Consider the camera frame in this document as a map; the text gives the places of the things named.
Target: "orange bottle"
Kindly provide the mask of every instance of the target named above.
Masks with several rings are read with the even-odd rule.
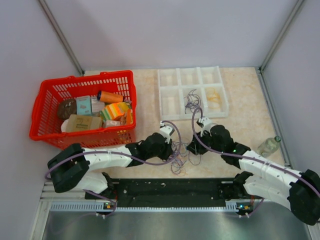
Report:
[[[107,91],[99,91],[96,99],[107,104],[116,104],[123,102],[124,96]]]

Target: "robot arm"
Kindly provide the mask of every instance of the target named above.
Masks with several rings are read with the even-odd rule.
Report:
[[[51,159],[47,166],[56,193],[64,193],[71,189],[85,189],[100,194],[112,181],[106,173],[93,172],[109,167],[134,167],[143,164],[150,158],[158,157],[167,160],[172,155],[171,135],[174,129],[160,123],[159,132],[148,136],[146,140],[129,143],[116,148],[82,148],[75,143]],[[55,167],[65,159],[72,160]],[[133,161],[132,157],[143,160]]]
[[[309,169],[299,172],[267,160],[249,147],[234,142],[224,126],[214,125],[207,117],[201,117],[197,124],[201,127],[197,137],[206,146],[225,153],[221,157],[227,164],[244,170],[234,178],[233,192],[238,192],[239,196],[249,194],[276,202],[291,210],[306,224],[314,225],[318,221],[320,198],[300,180],[303,179],[319,191],[320,178],[315,172]],[[187,149],[195,155],[208,151],[195,136]]]

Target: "white wall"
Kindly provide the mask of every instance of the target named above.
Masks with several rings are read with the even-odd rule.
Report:
[[[46,0],[82,68],[259,66],[297,0]]]
[[[0,235],[26,240],[58,150],[29,140],[41,81],[76,74],[36,0],[2,1],[0,8]]]
[[[289,157],[299,170],[320,174],[320,1],[307,0],[265,71],[284,130]]]

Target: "plastic bottle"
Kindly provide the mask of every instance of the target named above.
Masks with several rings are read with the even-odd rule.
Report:
[[[258,154],[264,158],[269,157],[279,149],[280,142],[281,137],[279,136],[268,138],[258,147]]]

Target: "metal plate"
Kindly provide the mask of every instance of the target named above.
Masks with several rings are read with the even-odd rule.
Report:
[[[83,215],[82,212],[50,212],[55,231]],[[305,224],[286,208],[263,203],[251,218],[225,212],[118,212],[103,220],[86,216],[59,235],[48,223],[43,240],[308,240]]]

